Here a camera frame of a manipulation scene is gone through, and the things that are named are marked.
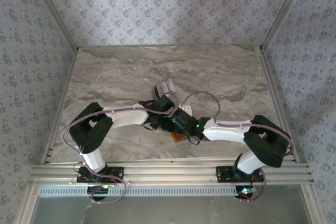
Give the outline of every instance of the wall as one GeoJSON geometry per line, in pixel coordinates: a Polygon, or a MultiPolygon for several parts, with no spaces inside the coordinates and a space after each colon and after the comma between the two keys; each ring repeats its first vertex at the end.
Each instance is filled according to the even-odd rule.
{"type": "Polygon", "coordinates": [[[0,223],[40,162],[72,58],[40,0],[0,0],[0,223]]]}
{"type": "Polygon", "coordinates": [[[336,223],[336,0],[297,0],[270,48],[290,127],[336,223]]]}
{"type": "Polygon", "coordinates": [[[283,0],[53,0],[78,47],[258,45],[283,0]]]}

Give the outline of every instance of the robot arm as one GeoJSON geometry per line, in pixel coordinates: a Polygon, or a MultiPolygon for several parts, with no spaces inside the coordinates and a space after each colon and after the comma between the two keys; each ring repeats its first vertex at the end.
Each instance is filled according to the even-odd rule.
{"type": "MultiPolygon", "coordinates": [[[[235,176],[238,178],[243,178],[266,165],[281,166],[288,148],[287,140],[273,132],[248,126],[251,123],[262,124],[281,130],[265,117],[257,115],[254,119],[244,122],[215,122],[211,118],[198,120],[183,108],[177,108],[172,113],[163,114],[173,107],[174,103],[164,95],[157,101],[139,102],[133,106],[110,110],[111,113],[107,115],[93,116],[71,127],[69,133],[78,145],[86,163],[95,172],[103,170],[106,166],[101,157],[99,146],[107,132],[110,129],[131,124],[150,124],[156,130],[185,134],[188,137],[198,139],[198,141],[226,140],[246,144],[250,151],[239,155],[233,167],[235,176]]],[[[92,103],[75,120],[102,110],[103,108],[98,103],[92,103]]]]}

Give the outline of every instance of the floral wallpaper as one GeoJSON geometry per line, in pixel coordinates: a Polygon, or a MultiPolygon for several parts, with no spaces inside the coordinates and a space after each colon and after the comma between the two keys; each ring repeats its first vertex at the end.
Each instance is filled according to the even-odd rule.
{"type": "Polygon", "coordinates": [[[53,0],[78,47],[261,43],[283,0],[53,0]]]}
{"type": "Polygon", "coordinates": [[[0,0],[0,223],[41,160],[72,58],[40,0],[0,0]]]}
{"type": "Polygon", "coordinates": [[[335,21],[336,0],[297,0],[269,51],[330,223],[336,223],[335,21]]]}

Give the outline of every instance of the gray marble floor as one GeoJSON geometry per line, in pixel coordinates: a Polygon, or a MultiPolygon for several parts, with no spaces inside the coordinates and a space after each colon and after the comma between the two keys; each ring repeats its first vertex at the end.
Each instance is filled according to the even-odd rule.
{"type": "MultiPolygon", "coordinates": [[[[205,90],[220,101],[220,120],[246,120],[262,114],[277,123],[256,48],[221,46],[100,47],[78,51],[69,83],[59,133],[89,103],[119,107],[151,99],[156,83],[172,78],[183,100],[195,90],[205,90]]],[[[210,116],[217,111],[211,97],[191,97],[193,115],[210,116]]],[[[110,131],[101,145],[107,161],[236,156],[247,148],[228,141],[174,143],[170,134],[147,131],[133,125],[110,131]]],[[[51,162],[76,162],[77,154],[59,137],[51,162]]]]}

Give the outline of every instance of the black mounting plate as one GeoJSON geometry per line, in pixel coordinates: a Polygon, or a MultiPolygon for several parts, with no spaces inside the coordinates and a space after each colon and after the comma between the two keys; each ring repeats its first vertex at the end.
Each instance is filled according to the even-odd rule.
{"type": "Polygon", "coordinates": [[[243,179],[237,178],[232,171],[232,166],[217,166],[216,177],[218,183],[252,183],[256,182],[252,179],[251,175],[254,175],[258,182],[264,182],[264,178],[260,170],[255,170],[250,176],[246,176],[243,179]]]}
{"type": "MultiPolygon", "coordinates": [[[[124,167],[105,167],[105,175],[113,175],[119,178],[124,177],[124,167]]],[[[78,170],[77,183],[104,183],[104,184],[120,184],[121,182],[117,179],[102,178],[91,174],[86,167],[81,167],[78,170]]]]}

